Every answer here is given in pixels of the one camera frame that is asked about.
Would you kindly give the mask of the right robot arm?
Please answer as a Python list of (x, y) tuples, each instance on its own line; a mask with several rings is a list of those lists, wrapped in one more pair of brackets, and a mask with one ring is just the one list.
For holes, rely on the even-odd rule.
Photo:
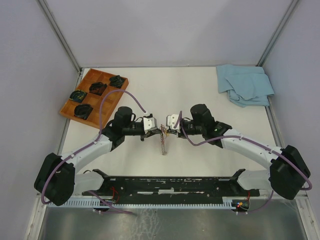
[(240, 196), (247, 190), (269, 190), (293, 200), (300, 191), (312, 188), (310, 170), (294, 146), (269, 146), (246, 137), (231, 125), (215, 120), (205, 104), (194, 105), (190, 113), (191, 119), (183, 119), (181, 113), (168, 115), (168, 131), (186, 140), (201, 135), (202, 144), (233, 151), (263, 167), (262, 170), (237, 171), (235, 180), (229, 183), (234, 195)]

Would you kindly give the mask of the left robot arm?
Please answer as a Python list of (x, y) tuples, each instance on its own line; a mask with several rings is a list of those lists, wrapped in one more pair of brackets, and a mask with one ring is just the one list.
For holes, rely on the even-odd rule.
[(34, 182), (42, 203), (61, 206), (72, 195), (87, 191), (106, 195), (111, 183), (105, 179), (105, 175), (98, 170), (89, 173), (80, 173), (80, 170), (98, 157), (115, 150), (126, 136), (144, 139), (158, 132), (157, 120), (152, 114), (145, 114), (141, 121), (132, 120), (133, 115), (131, 108), (122, 106), (99, 134), (85, 145), (63, 155), (48, 154)]

